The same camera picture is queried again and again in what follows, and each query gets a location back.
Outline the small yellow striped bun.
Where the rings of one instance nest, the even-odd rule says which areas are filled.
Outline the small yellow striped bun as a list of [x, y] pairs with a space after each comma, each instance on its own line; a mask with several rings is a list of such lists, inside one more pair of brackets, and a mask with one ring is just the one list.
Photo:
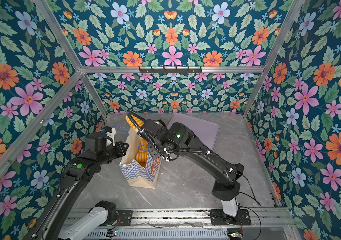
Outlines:
[[[144, 121], [140, 120], [139, 118], [135, 117], [135, 116], [132, 116], [132, 118], [134, 119], [134, 121], [136, 122], [136, 124], [140, 127], [143, 126], [144, 124]], [[130, 118], [128, 116], [126, 116], [126, 121], [127, 123], [130, 125], [130, 127], [134, 130], [137, 130], [137, 127], [136, 125], [134, 125], [134, 123], [130, 120]]]

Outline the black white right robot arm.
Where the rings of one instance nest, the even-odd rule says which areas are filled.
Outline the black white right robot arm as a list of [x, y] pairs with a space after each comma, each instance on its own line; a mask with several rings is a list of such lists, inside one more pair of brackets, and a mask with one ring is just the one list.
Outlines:
[[213, 176], [215, 182], [211, 194], [221, 201], [221, 219], [228, 224], [236, 223], [240, 209], [236, 199], [240, 192], [237, 180], [243, 176], [242, 164], [232, 164], [221, 158], [184, 124], [173, 123], [167, 128], [161, 121], [145, 120], [130, 111], [127, 117], [137, 128], [137, 135], [148, 142], [147, 150], [153, 159], [163, 157], [172, 162], [184, 157]]

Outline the golden glazed bread loaf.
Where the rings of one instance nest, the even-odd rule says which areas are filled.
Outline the golden glazed bread loaf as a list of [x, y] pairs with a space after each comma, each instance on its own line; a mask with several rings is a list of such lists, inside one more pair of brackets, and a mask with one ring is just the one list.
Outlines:
[[145, 146], [148, 144], [148, 141], [146, 141], [145, 139], [141, 138], [141, 145]]

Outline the long ridged baguette bread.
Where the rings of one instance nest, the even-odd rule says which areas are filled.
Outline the long ridged baguette bread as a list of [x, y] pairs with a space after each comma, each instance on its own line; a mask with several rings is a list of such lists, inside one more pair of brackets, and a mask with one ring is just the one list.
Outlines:
[[148, 158], [148, 153], [147, 152], [138, 152], [135, 160], [143, 167], [145, 168], [147, 165], [147, 158]]

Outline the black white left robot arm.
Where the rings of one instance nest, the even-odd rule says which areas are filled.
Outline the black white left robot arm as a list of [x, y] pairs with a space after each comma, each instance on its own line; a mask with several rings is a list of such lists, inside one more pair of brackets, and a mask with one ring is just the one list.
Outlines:
[[115, 142], [115, 134], [115, 128], [104, 127], [101, 132], [86, 136], [83, 153], [64, 167], [54, 197], [23, 237], [25, 240], [82, 240], [98, 226], [118, 223], [116, 204], [101, 201], [76, 223], [64, 228], [73, 205], [94, 175], [103, 165], [126, 155], [129, 145]]

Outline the blue checkered paper bag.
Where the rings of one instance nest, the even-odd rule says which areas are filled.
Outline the blue checkered paper bag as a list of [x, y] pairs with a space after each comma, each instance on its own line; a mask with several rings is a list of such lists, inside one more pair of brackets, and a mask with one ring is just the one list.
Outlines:
[[[160, 174], [162, 158], [153, 160], [147, 146], [141, 145], [137, 130], [130, 129], [126, 143], [129, 144], [127, 153], [120, 161], [120, 169], [131, 187], [155, 189]], [[135, 157], [138, 152], [147, 152], [147, 165], [143, 168]]]

